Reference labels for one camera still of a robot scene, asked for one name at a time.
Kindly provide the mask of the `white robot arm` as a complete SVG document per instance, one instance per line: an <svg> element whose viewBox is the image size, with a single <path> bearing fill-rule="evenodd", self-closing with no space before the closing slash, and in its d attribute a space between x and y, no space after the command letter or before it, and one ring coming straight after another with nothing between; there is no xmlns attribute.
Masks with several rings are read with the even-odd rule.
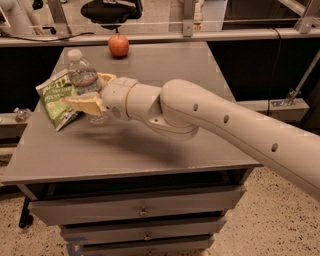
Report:
<svg viewBox="0 0 320 256"><path fill-rule="evenodd" d="M320 136L232 103L190 81L173 79L156 87L120 77L99 93L65 101L90 115L140 121L170 139L189 140L203 128L320 200Z"/></svg>

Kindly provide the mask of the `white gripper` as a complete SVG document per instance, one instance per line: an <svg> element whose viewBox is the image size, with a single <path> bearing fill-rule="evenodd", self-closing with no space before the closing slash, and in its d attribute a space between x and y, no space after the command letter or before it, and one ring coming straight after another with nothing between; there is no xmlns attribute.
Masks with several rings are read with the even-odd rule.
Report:
<svg viewBox="0 0 320 256"><path fill-rule="evenodd" d="M119 77L110 73L98 72L98 77L108 83L101 91L84 93L82 95L63 97L62 101L73 110L84 112L93 116L101 116L105 112L112 118L128 121L130 119L126 100L130 90L138 83L136 79Z"/></svg>

